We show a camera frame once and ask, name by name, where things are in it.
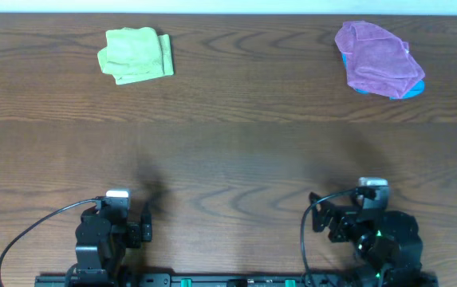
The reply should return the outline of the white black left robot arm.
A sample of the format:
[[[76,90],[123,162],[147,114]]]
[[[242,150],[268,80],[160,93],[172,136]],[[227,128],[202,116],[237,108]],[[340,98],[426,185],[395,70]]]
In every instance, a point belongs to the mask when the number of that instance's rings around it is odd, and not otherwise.
[[[126,250],[152,240],[147,204],[138,222],[128,221],[127,199],[96,199],[83,211],[76,228],[77,263],[65,275],[65,286],[137,286],[139,278],[122,264]]]

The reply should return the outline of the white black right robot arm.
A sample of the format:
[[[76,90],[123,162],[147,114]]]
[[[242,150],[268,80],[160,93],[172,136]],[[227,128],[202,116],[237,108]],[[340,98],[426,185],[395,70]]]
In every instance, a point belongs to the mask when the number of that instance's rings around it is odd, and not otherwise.
[[[387,211],[389,188],[359,186],[321,197],[309,195],[310,205],[301,218],[300,247],[305,283],[319,286],[435,286],[437,279],[422,271],[423,242],[415,217]],[[329,229],[332,243],[350,242],[364,262],[345,274],[311,270],[305,251],[305,221],[312,216],[312,230]]]

